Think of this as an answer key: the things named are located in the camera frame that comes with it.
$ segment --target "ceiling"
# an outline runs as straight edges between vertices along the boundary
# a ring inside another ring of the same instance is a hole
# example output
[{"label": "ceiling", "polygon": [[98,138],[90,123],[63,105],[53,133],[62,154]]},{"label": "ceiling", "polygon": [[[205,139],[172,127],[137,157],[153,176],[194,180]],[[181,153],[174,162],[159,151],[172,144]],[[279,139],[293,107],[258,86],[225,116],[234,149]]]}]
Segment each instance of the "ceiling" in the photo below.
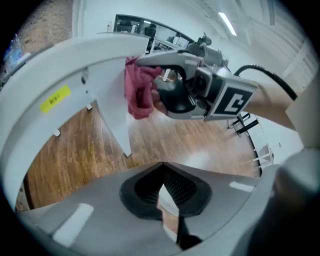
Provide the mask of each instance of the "ceiling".
[{"label": "ceiling", "polygon": [[[264,51],[282,67],[278,72],[302,92],[318,70],[318,58],[304,30],[277,0],[188,0],[223,39]],[[225,13],[237,36],[219,16]]]}]

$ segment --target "black cable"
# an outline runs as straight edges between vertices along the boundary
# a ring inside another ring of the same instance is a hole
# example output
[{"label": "black cable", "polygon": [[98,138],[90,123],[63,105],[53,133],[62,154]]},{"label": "black cable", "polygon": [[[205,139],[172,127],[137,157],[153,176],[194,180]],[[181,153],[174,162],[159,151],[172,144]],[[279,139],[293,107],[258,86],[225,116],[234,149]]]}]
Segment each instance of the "black cable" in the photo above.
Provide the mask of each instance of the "black cable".
[{"label": "black cable", "polygon": [[282,87],[282,89],[290,96],[292,100],[295,100],[297,98],[297,94],[294,92],[294,90],[292,90],[291,87],[281,77],[279,77],[275,73],[271,73],[270,71],[266,70],[262,66],[253,65],[253,64],[244,65],[240,67],[236,72],[234,72],[233,75],[238,77],[241,72],[249,69],[258,70],[264,73],[265,75],[270,77],[273,81],[275,81],[277,84],[279,84]]}]

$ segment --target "red cloth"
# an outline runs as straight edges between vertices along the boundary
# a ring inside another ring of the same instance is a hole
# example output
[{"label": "red cloth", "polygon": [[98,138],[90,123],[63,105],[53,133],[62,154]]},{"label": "red cloth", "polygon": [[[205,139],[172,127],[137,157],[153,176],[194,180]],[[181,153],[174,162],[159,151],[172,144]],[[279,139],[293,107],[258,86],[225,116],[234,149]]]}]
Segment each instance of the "red cloth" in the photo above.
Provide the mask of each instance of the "red cloth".
[{"label": "red cloth", "polygon": [[135,119],[147,118],[154,109],[151,90],[158,90],[154,80],[162,73],[161,67],[137,66],[135,58],[125,62],[124,91],[128,112]]}]

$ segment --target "towel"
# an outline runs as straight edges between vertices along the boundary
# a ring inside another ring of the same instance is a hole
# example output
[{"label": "towel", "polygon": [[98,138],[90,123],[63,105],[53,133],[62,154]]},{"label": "towel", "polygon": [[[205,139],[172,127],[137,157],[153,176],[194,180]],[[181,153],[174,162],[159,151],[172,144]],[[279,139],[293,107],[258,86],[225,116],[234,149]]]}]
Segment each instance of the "towel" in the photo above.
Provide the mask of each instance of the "towel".
[{"label": "towel", "polygon": [[137,59],[138,57],[126,59],[124,90],[128,112],[135,119],[143,119],[151,114],[154,107],[161,112],[166,111],[154,82],[163,70],[161,67],[138,66],[135,63]]}]

